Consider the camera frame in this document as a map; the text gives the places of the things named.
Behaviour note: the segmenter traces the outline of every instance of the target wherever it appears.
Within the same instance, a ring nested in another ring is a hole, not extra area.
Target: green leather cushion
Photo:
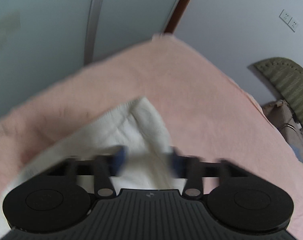
[[[288,58],[274,57],[254,64],[290,104],[303,126],[303,68]]]

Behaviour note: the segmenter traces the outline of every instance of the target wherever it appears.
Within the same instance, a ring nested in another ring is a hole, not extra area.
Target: bed
[[[230,159],[287,191],[295,204],[288,231],[303,240],[302,163],[249,94],[170,35],[91,64],[0,119],[0,192],[40,151],[141,96],[182,154]]]

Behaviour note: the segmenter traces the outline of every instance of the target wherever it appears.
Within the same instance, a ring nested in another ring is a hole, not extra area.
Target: ribbed black plate
[[[215,221],[200,201],[178,190],[123,189],[115,199],[100,200],[79,224],[56,233],[33,234],[13,229],[3,240],[294,240],[285,230],[245,235]]]

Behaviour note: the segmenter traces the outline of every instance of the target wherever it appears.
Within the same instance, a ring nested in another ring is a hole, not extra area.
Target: black round disc
[[[9,224],[35,233],[70,227],[85,217],[90,197],[63,176],[39,176],[13,189],[4,199]]]
[[[253,233],[284,229],[293,214],[293,200],[285,191],[251,177],[218,186],[208,195],[207,205],[223,224]]]

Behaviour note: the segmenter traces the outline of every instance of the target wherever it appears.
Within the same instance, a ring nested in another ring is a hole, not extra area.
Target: double power outlet
[[[291,17],[286,10],[283,10],[279,17],[293,30],[293,32],[296,32],[298,22],[293,17]]]

